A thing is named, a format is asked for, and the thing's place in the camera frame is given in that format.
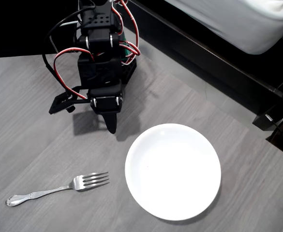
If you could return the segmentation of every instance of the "fork handle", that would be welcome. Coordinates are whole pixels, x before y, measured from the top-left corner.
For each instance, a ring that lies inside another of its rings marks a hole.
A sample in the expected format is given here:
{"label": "fork handle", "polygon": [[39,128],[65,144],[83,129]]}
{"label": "fork handle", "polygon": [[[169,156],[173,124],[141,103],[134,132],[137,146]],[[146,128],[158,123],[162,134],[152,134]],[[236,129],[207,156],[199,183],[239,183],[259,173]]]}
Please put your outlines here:
{"label": "fork handle", "polygon": [[61,190],[65,190],[65,189],[70,189],[69,185],[67,186],[62,186],[59,188],[55,188],[55,189],[51,189],[51,190],[46,190],[46,191],[38,191],[38,192],[32,192],[30,194],[27,195],[12,195],[10,197],[8,197],[8,199],[6,200],[6,205],[7,206],[17,206],[27,200],[32,200],[32,199],[36,199],[36,198],[40,198],[42,196],[45,196],[47,194],[53,193],[53,192],[58,192]]}

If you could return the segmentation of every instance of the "fork tines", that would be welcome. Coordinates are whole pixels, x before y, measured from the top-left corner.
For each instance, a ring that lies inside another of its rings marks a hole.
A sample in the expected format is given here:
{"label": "fork tines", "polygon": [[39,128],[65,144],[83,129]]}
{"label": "fork tines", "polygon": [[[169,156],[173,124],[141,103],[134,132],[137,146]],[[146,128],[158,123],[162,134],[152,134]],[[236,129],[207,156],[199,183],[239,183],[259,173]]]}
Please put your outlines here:
{"label": "fork tines", "polygon": [[86,188],[92,188],[92,187],[98,187],[101,185],[108,184],[109,182],[106,182],[109,180],[108,175],[106,173],[91,173],[89,175],[82,176],[83,179],[83,186]]}

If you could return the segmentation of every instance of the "white bedsheet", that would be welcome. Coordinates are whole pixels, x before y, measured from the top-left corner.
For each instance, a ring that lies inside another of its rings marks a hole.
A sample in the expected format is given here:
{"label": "white bedsheet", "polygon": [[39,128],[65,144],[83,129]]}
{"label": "white bedsheet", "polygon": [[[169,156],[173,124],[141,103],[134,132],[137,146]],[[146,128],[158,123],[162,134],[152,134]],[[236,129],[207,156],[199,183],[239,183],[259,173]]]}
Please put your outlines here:
{"label": "white bedsheet", "polygon": [[283,37],[283,0],[166,1],[249,54],[264,53]]}

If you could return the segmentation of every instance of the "wire bundle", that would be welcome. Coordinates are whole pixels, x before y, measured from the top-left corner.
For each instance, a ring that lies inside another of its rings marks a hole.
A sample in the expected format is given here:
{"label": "wire bundle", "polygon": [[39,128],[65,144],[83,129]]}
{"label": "wire bundle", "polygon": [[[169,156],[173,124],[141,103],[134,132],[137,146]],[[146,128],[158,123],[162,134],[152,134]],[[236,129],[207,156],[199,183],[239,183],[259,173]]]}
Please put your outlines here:
{"label": "wire bundle", "polygon": [[[132,13],[130,12],[130,10],[128,9],[128,7],[126,6],[126,4],[128,3],[128,0],[124,1],[124,0],[113,0],[112,1],[112,6],[111,6],[111,9],[112,9],[112,12],[114,12],[118,17],[119,17],[119,20],[120,20],[120,24],[121,24],[121,31],[118,32],[118,35],[121,35],[124,31],[124,23],[123,23],[123,19],[122,19],[122,16],[121,14],[114,8],[113,6],[113,3],[115,4],[119,4],[120,6],[124,7],[125,11],[127,12],[127,14],[130,16],[133,24],[134,24],[134,27],[135,27],[135,33],[136,33],[136,45],[133,44],[132,42],[129,42],[129,41],[120,41],[119,45],[120,47],[123,47],[125,49],[127,49],[128,51],[130,51],[130,53],[126,56],[127,57],[127,60],[124,62],[122,61],[122,65],[129,65],[132,63],[132,61],[135,59],[136,56],[139,56],[140,55],[140,50],[138,48],[139,46],[139,31],[138,31],[138,26],[137,26],[137,23],[134,19],[134,16],[132,15]],[[46,56],[45,56],[45,53],[43,53],[43,58],[44,58],[44,62],[46,64],[46,67],[50,70],[50,72],[53,74],[53,76],[59,81],[59,83],[67,90],[67,91],[70,91],[71,93],[83,98],[83,99],[87,99],[85,96],[77,93],[76,91],[72,90],[71,88],[69,88],[65,82],[63,81],[62,77],[60,76],[59,72],[57,71],[56,69],[56,64],[55,64],[55,61],[57,60],[58,57],[60,57],[61,55],[67,53],[67,52],[71,52],[71,51],[76,51],[76,52],[84,52],[84,53],[88,53],[90,54],[92,60],[94,61],[94,55],[89,51],[89,50],[86,50],[86,49],[83,49],[83,48],[79,48],[79,47],[71,47],[71,48],[67,48],[67,49],[64,49],[60,52],[57,51],[57,48],[55,47],[53,41],[52,41],[52,37],[51,37],[51,33],[57,28],[57,27],[61,27],[61,26],[65,26],[65,25],[70,25],[70,24],[74,24],[74,23],[80,23],[80,19],[78,19],[78,21],[72,21],[72,22],[66,22],[68,19],[72,18],[72,17],[76,17],[78,14],[82,13],[83,11],[86,11],[86,10],[93,10],[95,9],[95,4],[92,2],[92,6],[90,7],[86,7],[86,8],[83,8],[75,13],[72,13],[71,15],[69,15],[68,17],[66,17],[65,19],[63,19],[62,21],[60,21],[58,24],[56,24],[50,31],[49,33],[47,34],[47,36],[45,37],[45,40],[44,40],[44,43],[46,43],[46,39],[49,38],[54,49],[56,50],[57,54],[54,58],[54,62],[53,62],[53,68],[49,65],[49,63],[47,62],[46,60]],[[102,55],[103,53],[98,53],[96,54],[96,57],[97,56],[100,56]]]}

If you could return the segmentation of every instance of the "plate rim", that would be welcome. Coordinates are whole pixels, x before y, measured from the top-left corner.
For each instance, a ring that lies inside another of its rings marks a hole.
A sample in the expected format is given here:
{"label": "plate rim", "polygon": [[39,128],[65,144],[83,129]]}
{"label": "plate rim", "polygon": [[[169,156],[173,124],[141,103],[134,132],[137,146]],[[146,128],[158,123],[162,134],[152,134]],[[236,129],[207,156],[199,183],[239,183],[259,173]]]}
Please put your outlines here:
{"label": "plate rim", "polygon": [[182,124],[178,124],[178,123],[164,123],[164,124],[159,124],[159,125],[156,125],[156,126],[153,126],[147,130],[145,130],[144,132],[142,132],[135,140],[134,142],[132,143],[132,145],[130,146],[130,149],[128,150],[127,152],[127,156],[126,156],[126,160],[125,160],[125,180],[126,180],[126,185],[129,189],[129,192],[130,194],[132,195],[132,197],[134,198],[134,200],[141,206],[141,208],[143,208],[144,210],[146,210],[148,213],[152,214],[153,216],[157,217],[157,218],[161,218],[161,219],[164,219],[164,220],[170,220],[170,221],[183,221],[183,220],[188,220],[188,219],[191,219],[191,218],[194,218],[195,216],[197,215],[200,215],[202,212],[196,214],[196,215],[193,215],[193,216],[190,216],[188,218],[182,218],[182,219],[170,219],[170,218],[163,218],[161,216],[158,216],[158,215],[155,215],[154,213],[150,212],[149,210],[145,209],[144,206],[140,203],[140,201],[138,199],[136,199],[136,197],[134,196],[134,194],[132,193],[131,191],[131,188],[128,184],[128,162],[131,160],[132,158],[132,150],[137,146],[138,142],[141,141],[145,136],[147,136],[147,134],[149,134],[151,131],[157,129],[158,127],[165,127],[165,126],[176,126],[176,127],[183,127],[183,128],[186,128],[186,129],[190,129],[190,130],[193,130],[194,132],[197,132],[199,135],[201,135],[202,137],[204,137],[206,139],[206,141],[210,144],[210,146],[212,147],[216,157],[217,157],[217,160],[219,162],[219,167],[220,167],[220,184],[218,185],[217,187],[217,190],[216,190],[216,194],[214,195],[214,198],[210,201],[209,205],[207,205],[207,207],[202,211],[204,212],[206,209],[208,209],[208,207],[213,203],[213,201],[215,200],[215,198],[217,197],[218,195],[218,192],[219,192],[219,189],[220,189],[220,186],[221,186],[221,182],[222,182],[222,170],[221,170],[221,163],[220,163],[220,159],[218,157],[218,154],[216,153],[214,147],[212,146],[212,144],[209,142],[209,140],[204,136],[202,135],[200,132],[196,131],[195,129],[191,128],[191,127],[188,127],[188,126],[185,126],[185,125],[182,125]]}

